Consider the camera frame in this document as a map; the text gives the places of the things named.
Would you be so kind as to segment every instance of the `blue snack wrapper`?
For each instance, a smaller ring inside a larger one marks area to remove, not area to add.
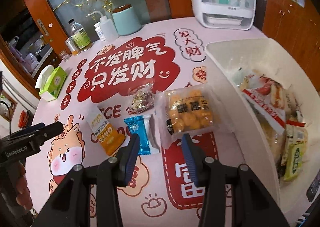
[[[150,129],[151,114],[139,115],[124,119],[131,134],[137,133],[140,137],[139,155],[150,155],[159,153],[152,137]]]

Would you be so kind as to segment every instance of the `wooden lid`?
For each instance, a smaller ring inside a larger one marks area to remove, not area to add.
[[[121,12],[123,10],[129,9],[130,7],[131,7],[131,4],[126,4],[126,5],[123,5],[123,6],[120,6],[118,8],[113,9],[112,13]]]

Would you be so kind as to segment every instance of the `glass bottle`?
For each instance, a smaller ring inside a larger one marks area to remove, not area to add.
[[[83,26],[80,23],[75,22],[74,19],[70,20],[69,24],[71,26],[72,38],[78,47],[82,51],[86,51],[91,48],[92,42],[88,37],[87,32],[85,32]]]

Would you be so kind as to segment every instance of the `drawer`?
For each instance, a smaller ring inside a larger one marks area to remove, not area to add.
[[[298,16],[304,15],[304,8],[292,0],[284,0],[284,10]]]

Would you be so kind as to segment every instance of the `metal can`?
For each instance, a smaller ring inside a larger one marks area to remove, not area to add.
[[[71,53],[74,56],[77,56],[80,53],[80,49],[72,37],[68,38],[65,42],[66,42],[67,47],[70,49]]]

